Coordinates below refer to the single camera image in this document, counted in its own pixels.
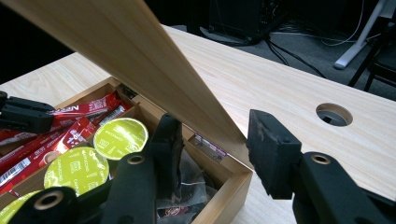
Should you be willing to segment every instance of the wooden plank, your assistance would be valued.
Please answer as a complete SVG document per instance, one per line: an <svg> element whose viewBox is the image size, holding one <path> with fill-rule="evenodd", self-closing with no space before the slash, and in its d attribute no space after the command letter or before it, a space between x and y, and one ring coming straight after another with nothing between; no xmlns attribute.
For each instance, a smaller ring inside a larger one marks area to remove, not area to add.
<svg viewBox="0 0 396 224"><path fill-rule="evenodd" d="M2 1L245 164L245 136L143 1Z"/></svg>

